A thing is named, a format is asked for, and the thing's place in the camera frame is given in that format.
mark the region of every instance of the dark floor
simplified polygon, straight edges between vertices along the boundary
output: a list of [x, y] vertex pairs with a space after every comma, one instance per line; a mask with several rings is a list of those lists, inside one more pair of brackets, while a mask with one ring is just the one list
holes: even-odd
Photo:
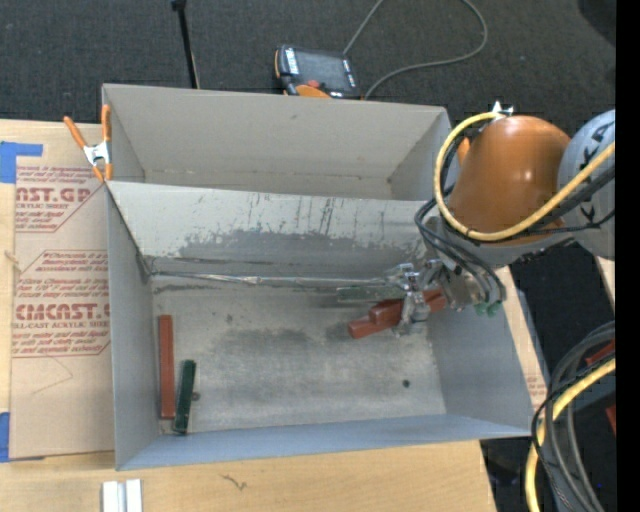
[[[278, 44], [341, 51], [373, 4], [192, 0], [187, 17], [201, 87], [277, 94], [272, 61]], [[454, 124], [500, 100], [569, 135], [615, 108], [615, 1], [474, 5], [488, 27], [480, 53], [402, 74], [371, 99], [445, 106]], [[464, 55], [481, 41], [478, 19], [462, 1], [387, 0], [350, 57], [366, 89], [397, 68]], [[59, 121], [67, 114], [97, 122], [104, 82], [190, 86], [169, 0], [0, 3], [0, 117]], [[577, 245], [512, 270], [550, 370], [586, 333], [613, 319], [593, 257]], [[615, 440], [601, 415], [587, 416], [585, 460], [606, 510], [614, 511]], [[526, 510], [518, 480], [526, 446], [527, 440], [484, 445], [501, 510]]]

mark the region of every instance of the yellow cable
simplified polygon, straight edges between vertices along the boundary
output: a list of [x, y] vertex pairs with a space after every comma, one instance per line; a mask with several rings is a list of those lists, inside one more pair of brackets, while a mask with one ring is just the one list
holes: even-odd
[[440, 213], [449, 223], [449, 225], [454, 228], [456, 231], [462, 233], [463, 235], [473, 238], [474, 240], [480, 240], [483, 242], [497, 242], [499, 240], [504, 240], [505, 238], [509, 238], [511, 236], [517, 235], [521, 233], [525, 229], [531, 227], [533, 224], [538, 222], [542, 217], [544, 217], [547, 213], [549, 213], [553, 208], [555, 208], [562, 200], [564, 200], [571, 192], [573, 192], [578, 185], [580, 185], [583, 181], [585, 181], [599, 166], [602, 164], [607, 158], [613, 154], [615, 151], [615, 142], [612, 142], [609, 146], [607, 146], [604, 151], [602, 151], [598, 156], [596, 156], [590, 163], [587, 165], [582, 171], [576, 174], [569, 183], [567, 183], [559, 192], [557, 192], [549, 201], [547, 201], [541, 208], [532, 213], [529, 217], [524, 219], [523, 221], [511, 226], [510, 228], [503, 229], [501, 231], [494, 231], [492, 233], [484, 233], [480, 231], [473, 230], [458, 220], [451, 214], [451, 211], [447, 207], [444, 202], [444, 197], [442, 195], [442, 189], [440, 187], [440, 175], [442, 173], [442, 165], [444, 162], [444, 156], [453, 142], [453, 140], [469, 125], [477, 123], [478, 121], [482, 121], [485, 119], [496, 119], [505, 117], [503, 114], [499, 114], [497, 112], [487, 112], [485, 114], [479, 114], [477, 116], [470, 117], [466, 119], [461, 124], [459, 124], [447, 137], [444, 144], [440, 148], [440, 152], [438, 153], [438, 157], [436, 159], [435, 170], [433, 173], [433, 190], [436, 202], [438, 204], [438, 208], [440, 209]]
[[[585, 389], [600, 380], [605, 375], [613, 372], [616, 369], [615, 357], [606, 362], [592, 373], [576, 382], [573, 386], [567, 389], [560, 398], [553, 405], [553, 419], [555, 420], [560, 413]], [[544, 421], [541, 421], [536, 431], [536, 437], [540, 445], [544, 442], [545, 426]], [[538, 505], [538, 494], [536, 491], [536, 466], [538, 464], [538, 452], [535, 446], [531, 446], [529, 450], [529, 456], [527, 457], [527, 463], [525, 466], [525, 494], [527, 498], [527, 506], [531, 512], [540, 512]]]

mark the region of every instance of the gray bin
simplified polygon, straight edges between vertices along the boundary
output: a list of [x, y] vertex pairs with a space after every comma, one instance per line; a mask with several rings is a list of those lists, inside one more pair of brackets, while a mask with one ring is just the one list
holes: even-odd
[[[440, 107], [105, 85], [116, 466], [526, 436], [503, 313], [353, 340], [336, 288], [419, 263]], [[197, 364], [189, 433], [159, 418], [157, 318]]]

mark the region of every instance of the black stand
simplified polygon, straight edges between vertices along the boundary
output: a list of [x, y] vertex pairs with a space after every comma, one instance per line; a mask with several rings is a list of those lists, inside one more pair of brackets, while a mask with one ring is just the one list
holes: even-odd
[[191, 42], [189, 41], [189, 27], [187, 26], [187, 17], [184, 12], [185, 8], [187, 7], [187, 0], [171, 0], [171, 7], [174, 11], [177, 11], [178, 18], [180, 19], [180, 31], [182, 32], [184, 53], [187, 57], [187, 66], [189, 67], [189, 79], [191, 80], [191, 87], [193, 89], [200, 89], [198, 74], [196, 72], [196, 63], [193, 58], [193, 52], [191, 51]]

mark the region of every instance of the green object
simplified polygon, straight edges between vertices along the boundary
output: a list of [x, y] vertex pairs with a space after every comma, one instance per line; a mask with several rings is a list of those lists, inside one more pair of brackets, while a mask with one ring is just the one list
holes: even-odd
[[182, 372], [180, 374], [180, 389], [178, 390], [178, 403], [176, 405], [176, 417], [173, 421], [173, 431], [178, 434], [187, 433], [195, 376], [195, 361], [191, 359], [183, 361]]
[[500, 302], [499, 300], [491, 304], [491, 306], [487, 308], [487, 316], [495, 316], [501, 306], [502, 302]]
[[487, 312], [488, 309], [488, 305], [486, 302], [481, 302], [480, 304], [476, 304], [475, 306], [473, 306], [476, 310], [476, 313], [478, 314], [478, 316], [482, 316]]

